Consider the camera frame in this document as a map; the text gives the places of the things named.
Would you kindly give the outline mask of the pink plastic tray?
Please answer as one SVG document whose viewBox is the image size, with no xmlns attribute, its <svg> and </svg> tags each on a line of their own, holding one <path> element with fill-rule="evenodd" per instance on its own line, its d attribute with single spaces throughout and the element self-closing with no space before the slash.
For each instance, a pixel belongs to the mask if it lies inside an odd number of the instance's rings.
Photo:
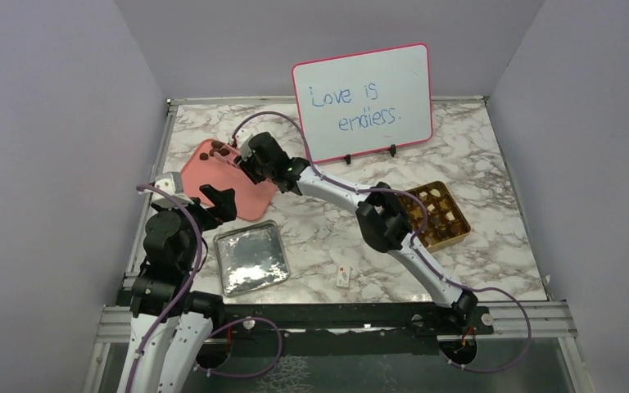
<svg viewBox="0 0 629 393">
<path fill-rule="evenodd" d="M 210 184 L 218 190 L 232 188 L 235 191 L 237 217 L 246 221 L 261 219 L 275 193 L 271 182 L 254 184 L 240 169 L 219 163 L 213 156 L 237 156 L 238 149 L 226 144 L 223 149 L 213 149 L 209 138 L 199 143 L 197 149 L 181 169 L 183 189 L 189 197 L 200 197 L 199 187 Z M 199 155 L 207 153 L 209 158 L 201 160 Z"/>
</svg>

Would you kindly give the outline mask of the silver tin lid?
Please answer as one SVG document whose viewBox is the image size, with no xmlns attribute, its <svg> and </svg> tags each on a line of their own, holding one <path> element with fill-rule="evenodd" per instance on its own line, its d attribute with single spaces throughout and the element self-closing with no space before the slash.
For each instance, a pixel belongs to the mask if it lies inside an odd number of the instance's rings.
<svg viewBox="0 0 629 393">
<path fill-rule="evenodd" d="M 290 276 L 278 225 L 273 220 L 214 238 L 223 294 L 235 297 L 285 282 Z"/>
</svg>

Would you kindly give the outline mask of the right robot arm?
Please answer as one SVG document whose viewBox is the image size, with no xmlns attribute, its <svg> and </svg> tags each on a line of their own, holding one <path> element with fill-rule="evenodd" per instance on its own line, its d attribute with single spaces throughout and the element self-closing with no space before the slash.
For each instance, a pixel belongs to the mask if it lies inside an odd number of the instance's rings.
<svg viewBox="0 0 629 393">
<path fill-rule="evenodd" d="M 367 186 L 330 177 L 301 157 L 290 157 L 270 133 L 248 138 L 235 164 L 253 182 L 270 181 L 281 192 L 317 198 L 352 213 L 364 242 L 399 261 L 441 307 L 440 322 L 459 333 L 473 321 L 477 297 L 446 272 L 419 240 L 401 192 L 385 183 Z"/>
</svg>

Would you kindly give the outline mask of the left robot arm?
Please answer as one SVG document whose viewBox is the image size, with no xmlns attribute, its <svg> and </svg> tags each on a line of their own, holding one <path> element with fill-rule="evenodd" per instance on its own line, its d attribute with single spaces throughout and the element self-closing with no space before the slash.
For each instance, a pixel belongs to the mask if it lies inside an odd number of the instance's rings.
<svg viewBox="0 0 629 393">
<path fill-rule="evenodd" d="M 176 187 L 137 187 L 152 195 L 155 214 L 145 224 L 146 257 L 131 287 L 129 347 L 119 392 L 180 392 L 204 343 L 224 328 L 221 296 L 194 291 L 204 264 L 202 234 L 237 217 L 235 191 L 201 191 L 212 205 Z"/>
</svg>

